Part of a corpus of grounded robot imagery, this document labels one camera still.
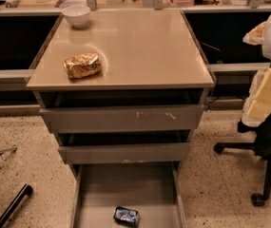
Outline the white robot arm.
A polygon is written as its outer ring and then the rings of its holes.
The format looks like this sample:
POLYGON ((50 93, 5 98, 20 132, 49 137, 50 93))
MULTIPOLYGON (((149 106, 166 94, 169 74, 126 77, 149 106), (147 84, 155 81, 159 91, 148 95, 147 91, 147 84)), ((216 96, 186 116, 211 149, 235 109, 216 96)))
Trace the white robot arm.
MULTIPOLYGON (((271 61, 271 15, 242 39, 246 44, 261 45, 262 56, 271 61)), ((258 127, 271 114, 271 67, 259 69, 249 89, 242 110, 242 123, 258 127)))

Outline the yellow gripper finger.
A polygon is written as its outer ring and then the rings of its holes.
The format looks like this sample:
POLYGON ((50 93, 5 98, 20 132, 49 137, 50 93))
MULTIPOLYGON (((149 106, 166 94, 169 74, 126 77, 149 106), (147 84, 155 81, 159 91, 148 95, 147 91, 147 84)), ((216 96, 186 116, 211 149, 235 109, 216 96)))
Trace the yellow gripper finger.
POLYGON ((265 23, 262 22, 256 27, 252 28, 247 32, 242 41, 248 45, 256 46, 263 43, 263 33, 264 33, 265 23))
POLYGON ((263 75, 246 115, 255 121, 264 121, 271 114, 271 68, 263 75))

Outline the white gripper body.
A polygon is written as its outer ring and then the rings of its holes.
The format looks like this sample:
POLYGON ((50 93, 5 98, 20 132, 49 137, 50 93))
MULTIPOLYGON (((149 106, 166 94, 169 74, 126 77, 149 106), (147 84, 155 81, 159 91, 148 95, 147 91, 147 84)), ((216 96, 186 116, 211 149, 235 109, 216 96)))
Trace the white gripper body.
POLYGON ((252 103, 254 94, 257 92, 257 90, 258 90, 258 88, 259 88, 259 86, 261 84, 261 81, 263 79, 263 75, 267 70, 261 70, 260 69, 256 73, 256 75, 254 76, 252 85, 250 86, 250 89, 249 89, 249 97, 245 100, 244 107, 243 107, 243 110, 242 110, 242 122, 247 126, 258 127, 260 124, 262 124, 265 121, 265 120, 264 121, 255 121, 255 120, 249 118, 246 115, 246 112, 247 112, 247 110, 249 108, 249 105, 252 103))

